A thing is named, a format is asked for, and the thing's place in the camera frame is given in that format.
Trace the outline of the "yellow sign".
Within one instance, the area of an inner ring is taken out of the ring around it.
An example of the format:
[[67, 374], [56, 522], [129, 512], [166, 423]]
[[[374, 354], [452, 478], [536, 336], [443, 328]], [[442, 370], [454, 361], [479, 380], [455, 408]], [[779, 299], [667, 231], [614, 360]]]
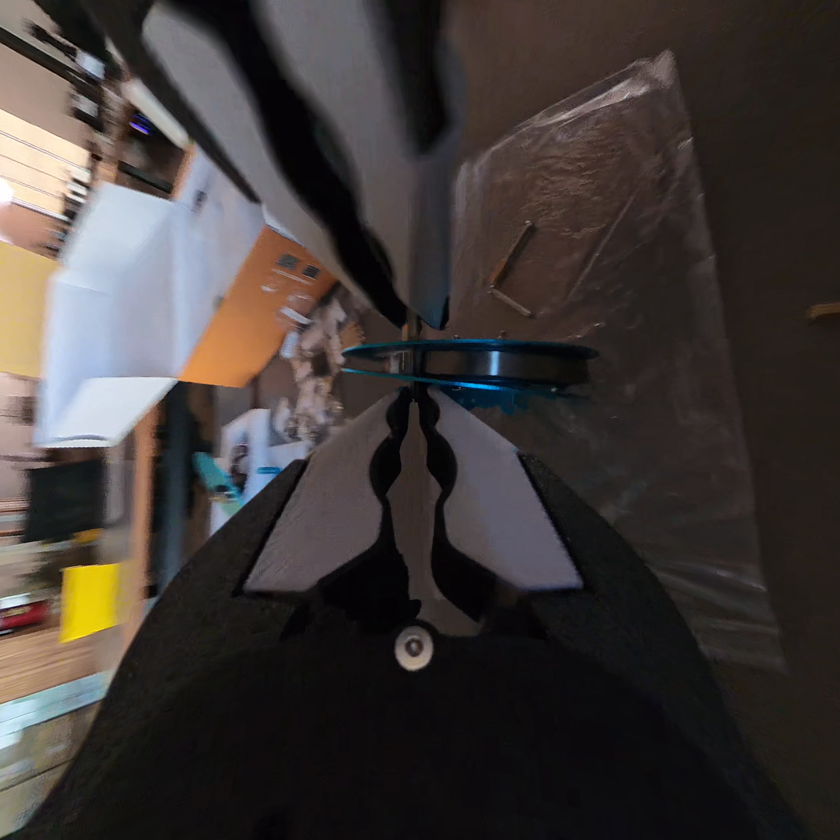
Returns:
[[121, 624], [124, 563], [76, 565], [62, 571], [60, 644], [69, 644]]

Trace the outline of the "white foam board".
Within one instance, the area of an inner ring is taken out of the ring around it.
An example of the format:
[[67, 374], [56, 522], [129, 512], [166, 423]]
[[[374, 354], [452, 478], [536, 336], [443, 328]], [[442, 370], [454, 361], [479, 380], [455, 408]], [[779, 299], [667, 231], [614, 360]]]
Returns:
[[307, 441], [280, 443], [270, 410], [251, 409], [222, 427], [216, 462], [238, 493], [238, 508], [253, 500], [292, 462], [313, 450]]

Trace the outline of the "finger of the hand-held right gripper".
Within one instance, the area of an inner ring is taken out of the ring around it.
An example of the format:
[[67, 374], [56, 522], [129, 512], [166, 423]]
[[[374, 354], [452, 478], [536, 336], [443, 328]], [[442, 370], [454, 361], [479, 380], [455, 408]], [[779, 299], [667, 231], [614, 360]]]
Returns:
[[159, 2], [141, 32], [258, 202], [401, 327], [408, 2]]
[[260, 33], [350, 168], [400, 300], [448, 319], [461, 69], [444, 2], [257, 2]]

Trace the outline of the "pile of small screw bags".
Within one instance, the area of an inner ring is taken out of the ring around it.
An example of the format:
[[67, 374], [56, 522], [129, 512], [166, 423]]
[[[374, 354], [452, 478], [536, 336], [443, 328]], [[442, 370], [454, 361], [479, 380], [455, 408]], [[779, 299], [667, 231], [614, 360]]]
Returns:
[[296, 394], [280, 399], [272, 423], [286, 444], [314, 447], [341, 428], [343, 353], [364, 343], [361, 311], [344, 292], [332, 293], [290, 332], [280, 357], [289, 362]]

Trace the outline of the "blue disc bearing assembly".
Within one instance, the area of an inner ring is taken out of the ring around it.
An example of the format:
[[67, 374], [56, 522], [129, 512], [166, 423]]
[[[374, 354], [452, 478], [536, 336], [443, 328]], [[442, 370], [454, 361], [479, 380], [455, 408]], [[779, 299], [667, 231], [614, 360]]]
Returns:
[[414, 339], [342, 352], [342, 372], [434, 386], [466, 410], [525, 410], [534, 397], [577, 396], [599, 357], [585, 346], [515, 339]]

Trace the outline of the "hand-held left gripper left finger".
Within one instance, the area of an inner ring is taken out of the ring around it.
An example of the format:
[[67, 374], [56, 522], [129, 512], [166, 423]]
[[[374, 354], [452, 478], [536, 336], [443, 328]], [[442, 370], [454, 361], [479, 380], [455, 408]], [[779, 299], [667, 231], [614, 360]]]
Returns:
[[389, 491], [403, 470], [408, 391], [368, 408], [311, 455], [245, 578], [249, 595], [293, 595], [359, 569], [406, 578]]

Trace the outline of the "clear plastic bag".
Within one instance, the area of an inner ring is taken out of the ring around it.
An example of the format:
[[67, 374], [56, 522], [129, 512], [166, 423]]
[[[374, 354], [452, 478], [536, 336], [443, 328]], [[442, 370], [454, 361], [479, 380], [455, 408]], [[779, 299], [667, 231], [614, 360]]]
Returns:
[[[491, 271], [537, 226], [499, 289]], [[577, 396], [479, 419], [537, 456], [656, 573], [712, 660], [785, 670], [695, 154], [673, 55], [521, 123], [454, 187], [447, 335], [596, 350]]]

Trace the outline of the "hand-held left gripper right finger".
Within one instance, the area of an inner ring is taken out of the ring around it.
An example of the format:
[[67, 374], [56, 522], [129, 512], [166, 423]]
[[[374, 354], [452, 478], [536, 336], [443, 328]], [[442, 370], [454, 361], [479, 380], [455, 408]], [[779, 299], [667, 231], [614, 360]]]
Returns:
[[515, 445], [435, 387], [423, 432], [448, 546], [521, 592], [582, 588]]

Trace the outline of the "orange cardboard box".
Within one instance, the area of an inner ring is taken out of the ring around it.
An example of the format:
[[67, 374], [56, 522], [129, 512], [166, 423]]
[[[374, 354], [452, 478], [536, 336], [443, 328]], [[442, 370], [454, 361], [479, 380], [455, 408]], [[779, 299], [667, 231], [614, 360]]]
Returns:
[[111, 447], [179, 382], [247, 384], [334, 282], [199, 150], [174, 197], [100, 184], [49, 280], [35, 444]]

